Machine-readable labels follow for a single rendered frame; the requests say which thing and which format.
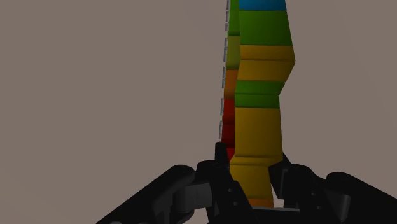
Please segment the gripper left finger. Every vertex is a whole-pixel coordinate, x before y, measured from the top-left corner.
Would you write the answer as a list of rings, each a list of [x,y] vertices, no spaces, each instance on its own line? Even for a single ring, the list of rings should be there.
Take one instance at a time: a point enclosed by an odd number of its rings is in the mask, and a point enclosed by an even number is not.
[[[174,165],[96,224],[185,224],[206,209],[207,224],[258,224],[240,184],[231,177],[226,144],[195,169]]]

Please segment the multicoloured banded toy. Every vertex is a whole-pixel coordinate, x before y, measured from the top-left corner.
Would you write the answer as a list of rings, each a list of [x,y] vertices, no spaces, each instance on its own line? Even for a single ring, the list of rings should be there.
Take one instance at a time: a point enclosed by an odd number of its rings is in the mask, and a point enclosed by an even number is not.
[[[282,160],[280,94],[295,65],[286,0],[226,0],[219,140],[255,207],[273,207]]]

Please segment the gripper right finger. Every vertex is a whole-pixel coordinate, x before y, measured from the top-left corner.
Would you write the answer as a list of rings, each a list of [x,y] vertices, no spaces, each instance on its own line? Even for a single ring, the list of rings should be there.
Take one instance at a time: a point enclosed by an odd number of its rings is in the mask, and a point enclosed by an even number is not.
[[[274,224],[397,224],[397,199],[345,172],[325,178],[286,155],[269,168],[282,211],[271,212]]]

